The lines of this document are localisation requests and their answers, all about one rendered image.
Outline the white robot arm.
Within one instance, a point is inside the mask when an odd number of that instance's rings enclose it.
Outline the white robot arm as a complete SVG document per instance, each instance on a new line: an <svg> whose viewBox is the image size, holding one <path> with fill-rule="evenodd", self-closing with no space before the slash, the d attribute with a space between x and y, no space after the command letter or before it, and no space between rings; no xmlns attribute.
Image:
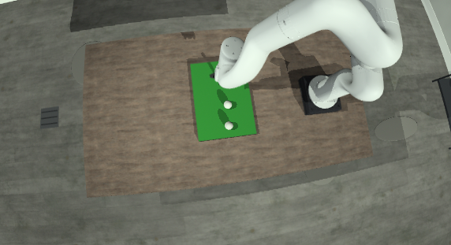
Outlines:
<svg viewBox="0 0 451 245"><path fill-rule="evenodd" d="M270 52L320 30L330 30L343 42L352 68L313 78L308 86L312 102L326 109L347 94L367 102L378 99L384 89L381 68L395 64L403 49L394 0L294 0L254 26L245 42L238 37L222 42L219 85L230 89L248 83Z"/></svg>

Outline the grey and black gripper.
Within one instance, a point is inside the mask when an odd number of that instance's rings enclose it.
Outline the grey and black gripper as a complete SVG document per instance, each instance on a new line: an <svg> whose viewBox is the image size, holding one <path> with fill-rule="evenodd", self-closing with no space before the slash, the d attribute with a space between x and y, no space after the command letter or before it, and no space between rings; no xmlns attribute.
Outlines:
<svg viewBox="0 0 451 245"><path fill-rule="evenodd" d="M210 74L210 78L214 78L216 82L218 82L218 70L219 69L217 69L217 66L216 66L215 72Z"/></svg>

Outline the green golf mat with black tee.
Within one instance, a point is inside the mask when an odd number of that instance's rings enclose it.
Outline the green golf mat with black tee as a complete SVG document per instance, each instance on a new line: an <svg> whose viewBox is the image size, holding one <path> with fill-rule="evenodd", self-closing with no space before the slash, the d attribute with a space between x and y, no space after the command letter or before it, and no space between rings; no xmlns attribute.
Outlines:
<svg viewBox="0 0 451 245"><path fill-rule="evenodd" d="M230 89L221 87L210 78L217 64L190 64L199 141L251 135L256 130L248 83ZM232 107L226 109L225 101L231 101ZM227 121L233 123L230 130L225 128Z"/></svg>

